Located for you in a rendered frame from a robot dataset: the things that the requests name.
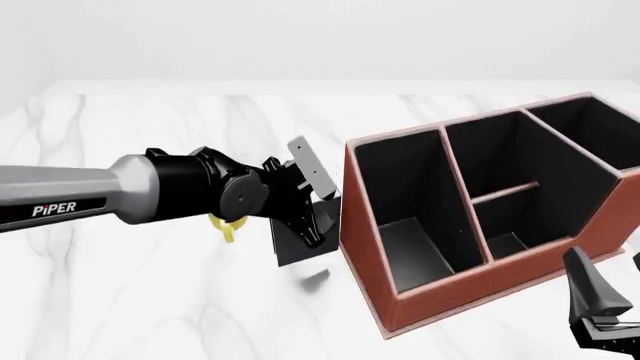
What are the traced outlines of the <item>red-brown desk caddy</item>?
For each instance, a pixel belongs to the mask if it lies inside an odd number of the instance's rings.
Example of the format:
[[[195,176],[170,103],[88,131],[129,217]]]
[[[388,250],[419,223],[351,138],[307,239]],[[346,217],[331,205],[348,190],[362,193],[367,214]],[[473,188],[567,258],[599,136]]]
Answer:
[[[619,254],[640,117],[590,93],[349,140],[340,245],[384,338]]]

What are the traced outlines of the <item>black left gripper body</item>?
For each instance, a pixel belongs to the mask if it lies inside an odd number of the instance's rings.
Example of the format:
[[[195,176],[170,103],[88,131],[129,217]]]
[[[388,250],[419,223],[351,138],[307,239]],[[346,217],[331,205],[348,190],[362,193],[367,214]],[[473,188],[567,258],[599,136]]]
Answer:
[[[263,162],[269,195],[262,208],[268,218],[289,222],[310,222],[313,218],[312,187],[294,161],[281,163],[269,157]]]

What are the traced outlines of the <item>small yellow object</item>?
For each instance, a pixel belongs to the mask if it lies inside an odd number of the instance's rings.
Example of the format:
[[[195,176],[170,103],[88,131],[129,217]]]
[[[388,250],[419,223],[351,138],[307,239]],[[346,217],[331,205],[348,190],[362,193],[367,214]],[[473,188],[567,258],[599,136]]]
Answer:
[[[223,234],[224,240],[227,243],[234,242],[234,232],[242,227],[248,220],[247,217],[243,217],[237,221],[226,222],[212,214],[209,214],[208,218],[211,224]]]

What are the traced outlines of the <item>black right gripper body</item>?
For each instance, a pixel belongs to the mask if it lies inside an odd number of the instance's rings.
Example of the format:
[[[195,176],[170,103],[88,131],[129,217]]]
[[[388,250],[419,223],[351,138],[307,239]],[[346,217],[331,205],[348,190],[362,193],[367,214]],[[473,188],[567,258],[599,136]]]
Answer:
[[[569,324],[580,348],[640,353],[640,322],[621,322],[617,317],[586,317],[571,313]]]

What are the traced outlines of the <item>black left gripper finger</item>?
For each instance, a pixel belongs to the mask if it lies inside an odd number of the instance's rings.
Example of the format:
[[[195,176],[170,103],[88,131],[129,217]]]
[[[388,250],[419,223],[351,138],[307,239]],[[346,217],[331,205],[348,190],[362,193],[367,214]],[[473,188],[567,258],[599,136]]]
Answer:
[[[325,242],[325,238],[316,223],[315,213],[312,208],[306,209],[301,215],[298,232],[307,248],[318,248]]]

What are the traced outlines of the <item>black book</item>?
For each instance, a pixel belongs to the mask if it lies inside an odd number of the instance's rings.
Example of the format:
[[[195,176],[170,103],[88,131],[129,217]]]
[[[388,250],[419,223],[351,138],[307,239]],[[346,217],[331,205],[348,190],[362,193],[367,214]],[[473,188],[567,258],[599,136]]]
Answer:
[[[316,227],[324,240],[317,248],[308,248],[301,236],[281,221],[270,221],[274,254],[279,267],[328,254],[339,248],[341,197],[314,202],[312,210]]]

